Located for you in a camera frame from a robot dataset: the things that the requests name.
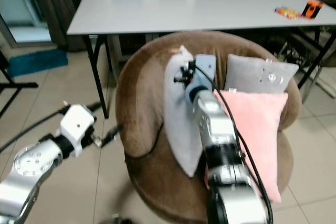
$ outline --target round chair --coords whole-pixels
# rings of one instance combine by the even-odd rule
[[[204,159],[193,178],[176,162],[163,127],[164,72],[172,51],[184,45],[193,55],[217,57],[215,82],[224,88],[227,55],[277,59],[263,47],[243,38],[215,32],[173,33],[139,49],[124,66],[118,81],[116,117],[124,126],[121,141],[131,181],[144,202],[159,216],[178,223],[207,223]],[[278,187],[282,192],[293,169],[293,155],[282,132],[300,113],[301,96],[291,80],[281,114],[278,137]]]

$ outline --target tile floor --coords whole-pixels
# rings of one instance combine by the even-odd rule
[[[110,118],[97,113],[96,134],[105,135],[115,125],[115,82],[108,73],[102,51],[98,68]],[[30,74],[17,81],[37,81],[39,88],[24,90],[0,120],[0,144],[62,106],[98,101],[98,94],[87,56],[70,54],[69,66]],[[3,92],[0,108],[10,93]],[[60,117],[35,129],[0,155],[1,179],[9,172],[16,152],[36,143],[39,137],[54,132]],[[336,100],[314,87],[298,120],[286,135],[295,165],[282,203],[274,204],[275,224],[334,223],[336,218]],[[136,223],[167,223],[157,217],[132,187],[118,141],[103,150],[94,146],[78,159],[66,160],[43,184],[38,200],[26,223],[92,224],[114,213],[133,218]]]

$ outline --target teal mat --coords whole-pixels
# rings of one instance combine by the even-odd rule
[[[10,58],[7,73],[10,77],[16,77],[67,65],[67,53],[53,49]]]

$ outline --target chair backrest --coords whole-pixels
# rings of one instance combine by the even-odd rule
[[[151,151],[163,125],[163,86],[172,49],[184,45],[193,55],[211,54],[217,57],[215,81],[223,89],[227,55],[258,57],[278,61],[263,47],[238,36],[214,32],[193,31],[160,37],[138,50],[123,68],[116,93],[116,118],[123,124],[121,133],[125,152],[139,157]],[[281,114],[279,130],[294,122],[301,108],[301,96],[294,80],[287,86],[288,100]]]

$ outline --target curtain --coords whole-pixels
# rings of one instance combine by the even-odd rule
[[[38,0],[48,24],[51,41],[65,51],[82,51],[80,36],[68,36],[67,30],[76,12],[72,0]]]

